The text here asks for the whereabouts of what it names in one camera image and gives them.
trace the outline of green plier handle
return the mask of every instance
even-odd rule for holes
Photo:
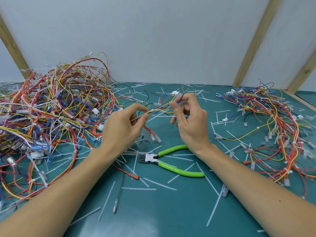
[[[188,147],[186,145],[178,145],[175,147],[171,147],[169,149],[160,151],[158,153],[158,157],[168,155],[168,154],[175,152],[175,151],[178,151],[178,150],[185,150],[185,149],[188,149]],[[168,165],[167,163],[164,163],[162,161],[159,161],[158,165],[166,170],[169,170],[169,171],[172,171],[176,174],[187,176],[187,177],[202,178],[205,176],[203,172],[191,172],[191,171],[180,170],[180,169],[173,167],[171,165]]]

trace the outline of plier head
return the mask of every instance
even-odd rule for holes
[[[138,156],[139,160],[138,162],[143,163],[143,164],[158,164],[158,154],[145,154],[145,155],[139,155]]]

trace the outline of hand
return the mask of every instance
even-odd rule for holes
[[[126,151],[140,135],[140,132],[149,117],[148,114],[142,115],[137,121],[131,120],[137,117],[136,111],[148,111],[141,104],[132,104],[124,110],[115,111],[105,121],[100,149],[113,158],[118,157]]]
[[[211,146],[207,133],[207,112],[203,110],[193,93],[185,93],[178,96],[170,106],[176,117],[170,121],[174,124],[176,120],[179,127],[180,136],[189,150],[198,155]]]

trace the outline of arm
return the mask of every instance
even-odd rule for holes
[[[133,104],[112,113],[105,122],[101,146],[91,150],[77,167],[2,221],[1,236],[62,236],[94,184],[140,134],[148,115],[131,123],[136,110],[148,111],[140,104]]]
[[[186,102],[181,106],[172,102],[171,107],[184,143],[214,171],[265,231],[272,237],[315,236],[316,206],[209,143],[207,112],[200,108],[194,94],[184,94],[182,100]]]

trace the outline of pliers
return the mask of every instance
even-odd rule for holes
[[[170,154],[170,153],[175,152],[177,150],[185,150],[185,149],[188,149],[188,147],[186,145],[178,145],[178,146],[160,151],[158,154],[139,155],[138,157],[140,159],[144,159],[144,160],[138,160],[138,161],[140,163],[144,163],[144,164],[151,163],[151,164],[159,165],[160,167],[165,168],[166,170],[169,170],[169,171],[172,171],[176,174],[187,176],[187,177],[195,177],[195,178],[204,177],[204,173],[202,173],[202,172],[190,172],[190,171],[180,170],[176,167],[168,165],[167,163],[164,163],[160,160],[157,160],[158,157]]]

